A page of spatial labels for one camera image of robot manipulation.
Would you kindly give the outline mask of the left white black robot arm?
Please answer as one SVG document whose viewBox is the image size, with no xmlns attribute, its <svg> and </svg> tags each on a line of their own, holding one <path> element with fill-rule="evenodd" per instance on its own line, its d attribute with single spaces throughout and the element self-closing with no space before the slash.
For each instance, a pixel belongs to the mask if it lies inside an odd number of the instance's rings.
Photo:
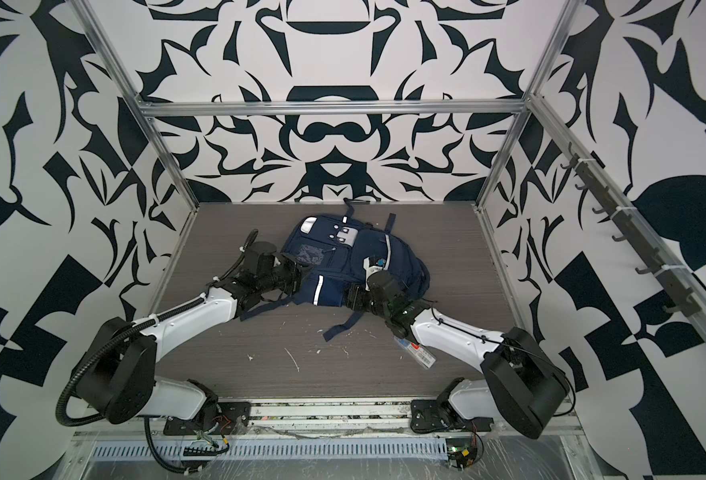
<svg viewBox="0 0 706 480">
<path fill-rule="evenodd" d="M 243 246 L 234 265 L 194 299 L 133 322 L 113 318 L 98 330 L 56 404 L 64 426 L 99 420 L 171 417 L 210 429 L 219 398 L 192 379 L 156 373 L 165 356 L 205 331 L 285 304 L 312 267 L 269 242 Z"/>
</svg>

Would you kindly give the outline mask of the navy blue student backpack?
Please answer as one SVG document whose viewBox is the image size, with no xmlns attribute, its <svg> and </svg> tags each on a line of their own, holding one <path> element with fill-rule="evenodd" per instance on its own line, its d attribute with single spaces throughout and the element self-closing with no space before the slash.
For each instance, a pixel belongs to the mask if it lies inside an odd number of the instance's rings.
<svg viewBox="0 0 706 480">
<path fill-rule="evenodd" d="M 347 308 L 344 305 L 347 287 L 363 285 L 383 302 L 383 313 L 373 315 L 384 319 L 396 337 L 416 344 L 418 340 L 412 325 L 428 306 L 424 300 L 431 282 L 428 267 L 393 233 L 395 214 L 391 213 L 385 226 L 379 228 L 355 218 L 350 200 L 346 205 L 343 215 L 319 214 L 305 218 L 287 238 L 281 253 L 309 266 L 309 275 L 300 290 L 259 306 L 241 318 L 250 319 L 289 303 Z M 387 266 L 366 280 L 363 261 L 370 256 L 384 258 Z M 350 330 L 367 314 L 349 310 L 351 315 L 344 323 L 323 333 L 325 341 Z"/>
</svg>

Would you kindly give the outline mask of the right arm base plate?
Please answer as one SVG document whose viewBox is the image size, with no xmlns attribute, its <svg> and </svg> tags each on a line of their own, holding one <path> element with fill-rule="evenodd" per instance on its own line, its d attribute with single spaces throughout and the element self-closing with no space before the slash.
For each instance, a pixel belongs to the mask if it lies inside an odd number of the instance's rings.
<svg viewBox="0 0 706 480">
<path fill-rule="evenodd" d="M 491 432 L 494 423 L 494 419 L 490 417 L 464 419 L 448 402 L 438 400 L 412 400 L 410 412 L 409 428 L 417 434 L 452 431 Z"/>
</svg>

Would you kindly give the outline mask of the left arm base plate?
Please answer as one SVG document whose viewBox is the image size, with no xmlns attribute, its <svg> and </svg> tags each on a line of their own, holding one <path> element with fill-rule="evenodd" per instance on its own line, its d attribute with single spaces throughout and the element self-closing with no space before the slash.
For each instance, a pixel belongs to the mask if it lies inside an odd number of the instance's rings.
<svg viewBox="0 0 706 480">
<path fill-rule="evenodd" d="M 165 436 L 190 436 L 198 433 L 223 435 L 244 433 L 249 426 L 252 404 L 246 401 L 205 404 L 191 420 L 170 418 L 163 429 Z"/>
</svg>

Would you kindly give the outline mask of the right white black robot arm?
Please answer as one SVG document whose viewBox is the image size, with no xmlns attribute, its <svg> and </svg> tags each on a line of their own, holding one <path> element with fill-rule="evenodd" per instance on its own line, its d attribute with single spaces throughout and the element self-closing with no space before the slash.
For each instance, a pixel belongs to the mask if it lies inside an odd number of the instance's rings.
<svg viewBox="0 0 706 480">
<path fill-rule="evenodd" d="M 486 330 L 446 316 L 432 302 L 411 297 L 388 271 L 375 273 L 365 286 L 348 287 L 344 305 L 382 318 L 401 339 L 476 368 L 483 379 L 459 381 L 444 401 L 450 414 L 465 421 L 499 415 L 518 433 L 537 439 L 573 393 L 565 372 L 527 331 Z"/>
</svg>

